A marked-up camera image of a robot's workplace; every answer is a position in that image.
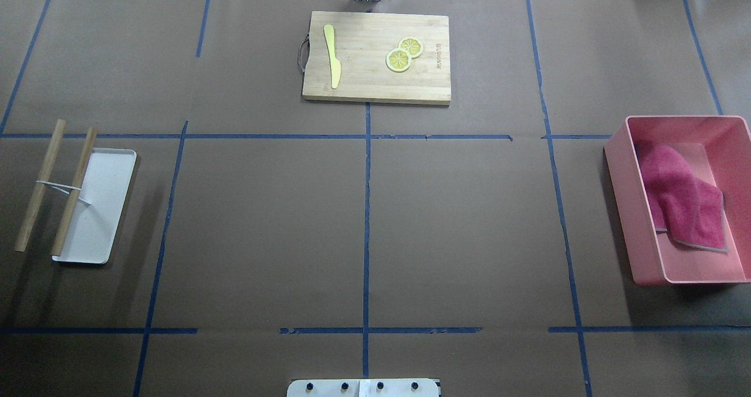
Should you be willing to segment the pink and grey cloth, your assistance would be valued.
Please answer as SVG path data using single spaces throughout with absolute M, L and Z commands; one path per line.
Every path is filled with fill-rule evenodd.
M 688 160 L 670 145 L 635 145 L 642 183 L 656 232 L 698 250 L 726 253 L 724 195 L 695 175 Z

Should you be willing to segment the yellow plastic knife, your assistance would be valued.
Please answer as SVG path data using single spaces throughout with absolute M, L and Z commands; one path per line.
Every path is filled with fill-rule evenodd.
M 336 56 L 336 30 L 333 25 L 324 25 L 323 32 L 330 64 L 330 87 L 336 90 L 341 80 L 341 62 Z

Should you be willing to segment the lemon slice near knife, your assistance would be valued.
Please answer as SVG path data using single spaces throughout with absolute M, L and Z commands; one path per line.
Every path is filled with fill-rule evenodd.
M 397 47 L 387 52 L 384 63 L 394 73 L 404 73 L 411 67 L 412 57 L 408 50 Z

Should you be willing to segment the lemon slice near logo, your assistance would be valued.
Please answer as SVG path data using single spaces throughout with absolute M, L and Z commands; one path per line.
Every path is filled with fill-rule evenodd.
M 406 36 L 398 42 L 397 47 L 405 50 L 411 58 L 416 59 L 423 55 L 424 44 L 421 39 L 415 36 Z

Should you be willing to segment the bamboo cutting board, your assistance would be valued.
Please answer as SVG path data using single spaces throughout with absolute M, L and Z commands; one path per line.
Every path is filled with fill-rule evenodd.
M 336 30 L 340 86 L 330 87 L 330 64 L 323 26 Z M 302 97 L 330 102 L 448 106 L 452 100 L 449 18 L 445 15 L 314 11 L 309 22 L 309 55 Z M 400 39 L 415 36 L 421 57 L 404 73 L 386 67 L 385 56 Z

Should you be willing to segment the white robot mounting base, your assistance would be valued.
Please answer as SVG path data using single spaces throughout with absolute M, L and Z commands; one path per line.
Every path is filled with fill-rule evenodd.
M 441 396 L 431 378 L 351 378 L 294 380 L 287 396 Z

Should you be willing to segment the white rack base tray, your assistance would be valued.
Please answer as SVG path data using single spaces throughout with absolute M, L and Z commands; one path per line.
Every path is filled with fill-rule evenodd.
M 137 163 L 130 149 L 94 148 L 59 263 L 104 265 L 120 226 Z

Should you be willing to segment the pink plastic bin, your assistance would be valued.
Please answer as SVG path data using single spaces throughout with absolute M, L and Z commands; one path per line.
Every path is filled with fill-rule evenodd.
M 722 247 L 695 247 L 655 225 L 637 145 L 671 148 L 692 178 L 722 193 Z M 749 282 L 749 129 L 738 116 L 630 116 L 604 146 L 636 284 Z

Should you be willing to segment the inner wooden rack rod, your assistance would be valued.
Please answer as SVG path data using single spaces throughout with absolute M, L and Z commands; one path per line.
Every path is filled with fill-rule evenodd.
M 73 214 L 77 208 L 77 203 L 80 198 L 83 181 L 85 180 L 86 172 L 89 166 L 89 160 L 96 141 L 97 129 L 96 127 L 89 127 L 87 130 L 84 146 L 80 155 L 77 170 L 73 176 L 72 188 L 65 202 L 65 209 L 60 220 L 59 228 L 53 243 L 52 255 L 60 256 L 65 247 L 68 231 L 72 225 Z

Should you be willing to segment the wooden rack rod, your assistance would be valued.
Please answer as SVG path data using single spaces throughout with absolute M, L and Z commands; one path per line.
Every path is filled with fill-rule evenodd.
M 67 121 L 64 119 L 58 119 L 56 122 L 53 135 L 49 141 L 48 148 L 46 149 L 45 158 L 43 159 L 41 168 L 38 172 L 35 186 L 32 191 L 32 196 L 29 200 L 27 210 L 24 218 L 22 219 L 21 229 L 16 237 L 14 250 L 17 252 L 25 252 L 27 245 L 29 244 L 30 236 L 33 232 L 35 222 L 38 218 L 41 203 L 45 196 L 46 183 L 53 172 L 53 167 L 56 162 L 56 157 L 59 153 L 60 146 L 62 145 L 63 136 L 67 127 Z
M 77 203 L 80 198 L 83 181 L 85 180 L 86 172 L 89 166 L 89 160 L 96 141 L 97 129 L 96 127 L 89 127 L 87 130 L 84 146 L 80 155 L 77 170 L 73 176 L 72 188 L 65 202 L 65 209 L 60 220 L 59 228 L 53 243 L 52 255 L 60 256 L 65 247 L 68 231 L 72 225 L 73 214 L 77 208 Z

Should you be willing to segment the outer wooden rack rod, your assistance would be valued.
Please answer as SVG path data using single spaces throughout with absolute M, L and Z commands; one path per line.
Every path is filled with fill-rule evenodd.
M 41 203 L 45 196 L 46 183 L 53 172 L 53 167 L 56 162 L 56 157 L 59 153 L 60 146 L 62 145 L 63 136 L 67 127 L 67 121 L 64 119 L 58 119 L 56 122 L 53 135 L 49 141 L 48 148 L 46 149 L 45 158 L 43 159 L 41 168 L 38 172 L 35 186 L 32 191 L 32 196 L 29 200 L 27 210 L 24 218 L 22 219 L 21 229 L 16 237 L 14 250 L 17 252 L 25 252 L 27 245 L 29 244 L 30 236 L 33 232 L 35 222 L 38 218 Z

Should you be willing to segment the white rack upright bracket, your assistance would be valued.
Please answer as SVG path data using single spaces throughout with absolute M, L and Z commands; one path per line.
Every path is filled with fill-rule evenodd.
M 91 202 L 83 199 L 82 188 L 77 188 L 76 186 L 70 186 L 70 185 L 67 185 L 67 184 L 59 184 L 59 183 L 54 183 L 54 182 L 50 182 L 50 181 L 43 181 L 43 180 L 37 180 L 37 181 L 35 181 L 35 183 L 43 184 L 44 186 L 47 186 L 48 188 L 56 189 L 57 191 L 59 191 L 59 192 L 61 192 L 63 194 L 66 194 L 66 195 L 70 195 L 70 193 L 72 193 L 72 191 L 78 191 L 79 192 L 78 197 L 77 197 L 78 202 L 81 202 L 81 203 L 83 203 L 86 206 L 89 206 L 89 205 L 92 204 Z

